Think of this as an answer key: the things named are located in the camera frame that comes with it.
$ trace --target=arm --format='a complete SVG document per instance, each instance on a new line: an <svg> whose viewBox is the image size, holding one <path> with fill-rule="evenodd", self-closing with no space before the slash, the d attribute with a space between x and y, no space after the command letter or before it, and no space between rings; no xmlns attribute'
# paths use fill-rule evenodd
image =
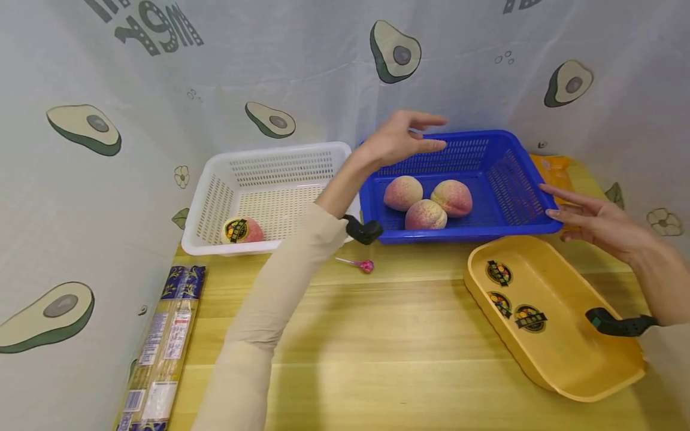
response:
<svg viewBox="0 0 690 431"><path fill-rule="evenodd" d="M443 123L429 114L396 112L347 159L308 209L304 232L281 242L242 303L216 360L194 431L264 429L274 349L312 276L347 237L347 222L340 218L366 178L381 166L445 146L408 132L410 127L424 130Z"/></svg>
<svg viewBox="0 0 690 431"><path fill-rule="evenodd" d="M660 324L640 337L644 358L662 377L690 424L690 272L680 253L610 202L540 187L576 204L547 211L550 217L579 228L565 232L563 241L588 241L631 266Z"/></svg>

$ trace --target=arm sleeve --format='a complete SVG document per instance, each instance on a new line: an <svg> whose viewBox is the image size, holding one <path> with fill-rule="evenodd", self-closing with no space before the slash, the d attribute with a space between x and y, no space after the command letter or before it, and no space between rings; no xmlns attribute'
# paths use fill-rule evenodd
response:
<svg viewBox="0 0 690 431"><path fill-rule="evenodd" d="M347 238L347 221L315 204L305 221L266 262L233 319L193 431L264 429L275 346L312 276Z"/></svg>
<svg viewBox="0 0 690 431"><path fill-rule="evenodd" d="M690 425L690 323L652 326L640 337L644 359L661 376Z"/></svg>

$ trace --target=peach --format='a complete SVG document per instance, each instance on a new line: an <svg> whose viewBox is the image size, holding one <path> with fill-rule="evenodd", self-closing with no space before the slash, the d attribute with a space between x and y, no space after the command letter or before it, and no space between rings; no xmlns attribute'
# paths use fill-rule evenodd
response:
<svg viewBox="0 0 690 431"><path fill-rule="evenodd" d="M443 229L448 222L448 215L434 201L422 199L410 207L405 214L405 229Z"/></svg>
<svg viewBox="0 0 690 431"><path fill-rule="evenodd" d="M470 189L454 179L439 183L431 193L431 200L438 203L448 217L464 217L472 210Z"/></svg>
<svg viewBox="0 0 690 431"><path fill-rule="evenodd" d="M419 202L424 196L422 184L409 175L394 179L384 193L384 203L398 211L407 211L413 203Z"/></svg>
<svg viewBox="0 0 690 431"><path fill-rule="evenodd" d="M220 242L223 244L253 243L264 240L264 231L251 217L235 217L223 223Z"/></svg>

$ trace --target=person's left hand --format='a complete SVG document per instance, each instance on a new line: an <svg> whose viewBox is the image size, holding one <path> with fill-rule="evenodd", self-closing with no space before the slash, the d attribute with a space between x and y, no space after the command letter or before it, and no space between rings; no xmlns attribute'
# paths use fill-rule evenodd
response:
<svg viewBox="0 0 690 431"><path fill-rule="evenodd" d="M444 141L424 139L421 133L429 126L447 123L444 117L416 111L395 111L388 120L356 149L378 168L390 166L420 152L436 152L446 147Z"/></svg>

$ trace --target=person's right hand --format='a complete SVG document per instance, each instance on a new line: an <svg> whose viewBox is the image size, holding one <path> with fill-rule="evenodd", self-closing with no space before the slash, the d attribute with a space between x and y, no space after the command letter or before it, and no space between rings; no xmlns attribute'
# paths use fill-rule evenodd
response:
<svg viewBox="0 0 690 431"><path fill-rule="evenodd" d="M628 264L647 248L663 244L654 232L638 225L614 203L548 184L540 184L539 187L575 204L561 205L558 211L546 211L552 219L579 228L564 232L561 240L565 242L572 239L587 241Z"/></svg>
<svg viewBox="0 0 690 431"><path fill-rule="evenodd" d="M364 143L355 150L375 164L374 170L394 165L421 152L436 152L446 147L445 141L425 139L421 133L429 126L447 123L440 115L417 111L395 111Z"/></svg>

